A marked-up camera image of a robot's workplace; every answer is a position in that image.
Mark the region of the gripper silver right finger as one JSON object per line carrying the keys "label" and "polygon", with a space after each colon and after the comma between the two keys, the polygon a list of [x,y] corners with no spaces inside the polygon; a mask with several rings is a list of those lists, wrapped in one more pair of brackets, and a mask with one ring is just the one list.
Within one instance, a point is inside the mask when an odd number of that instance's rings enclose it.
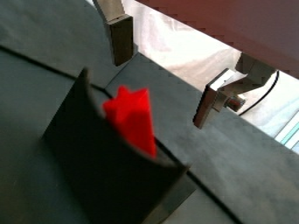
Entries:
{"label": "gripper silver right finger", "polygon": [[222,108],[237,112],[245,103],[240,95],[261,88],[274,71],[268,64],[241,53],[234,69],[225,68],[205,85],[192,118],[193,125],[201,129],[210,115]]}

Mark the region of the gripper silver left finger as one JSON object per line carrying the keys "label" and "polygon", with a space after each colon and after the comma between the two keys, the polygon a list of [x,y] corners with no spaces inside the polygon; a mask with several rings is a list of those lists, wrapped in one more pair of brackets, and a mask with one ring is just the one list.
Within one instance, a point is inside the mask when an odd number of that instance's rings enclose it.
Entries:
{"label": "gripper silver left finger", "polygon": [[120,66],[133,56],[133,17],[126,15],[121,0],[91,0],[106,24],[113,64]]}

